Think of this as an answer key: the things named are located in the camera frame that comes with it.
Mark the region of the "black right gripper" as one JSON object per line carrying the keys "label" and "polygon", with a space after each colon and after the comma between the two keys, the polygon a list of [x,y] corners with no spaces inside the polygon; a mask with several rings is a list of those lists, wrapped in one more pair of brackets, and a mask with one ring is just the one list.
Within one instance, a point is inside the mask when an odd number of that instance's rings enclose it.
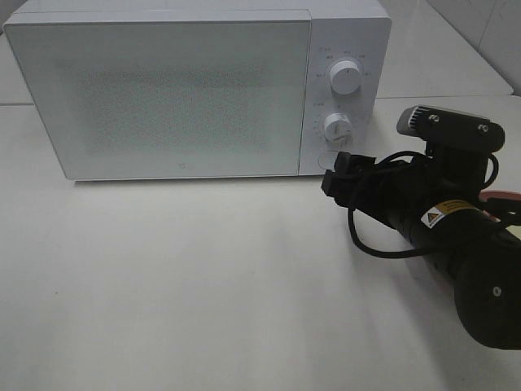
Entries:
{"label": "black right gripper", "polygon": [[390,222],[389,213],[398,198],[396,183],[400,176],[415,174],[422,167],[422,156],[410,156],[409,161],[403,156],[388,156],[373,164],[370,156],[339,152],[334,163],[335,172],[325,172],[321,189],[330,198],[342,199],[346,195],[346,180],[338,174],[361,172],[348,197],[348,219],[351,220],[358,210],[377,222]]}

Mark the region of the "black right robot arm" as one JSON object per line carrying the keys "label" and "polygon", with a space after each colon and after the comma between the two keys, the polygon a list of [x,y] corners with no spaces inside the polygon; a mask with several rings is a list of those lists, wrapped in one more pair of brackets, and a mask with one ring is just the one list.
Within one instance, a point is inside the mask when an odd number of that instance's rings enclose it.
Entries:
{"label": "black right robot arm", "polygon": [[[494,349],[520,348],[520,240],[509,227],[519,212],[493,220],[479,188],[465,189],[434,171],[418,152],[376,161],[341,152],[322,180],[322,191],[348,210],[348,232],[362,252],[382,259],[423,257],[453,285],[458,317],[467,333]],[[385,251],[364,243],[354,213],[397,231],[408,250]]]}

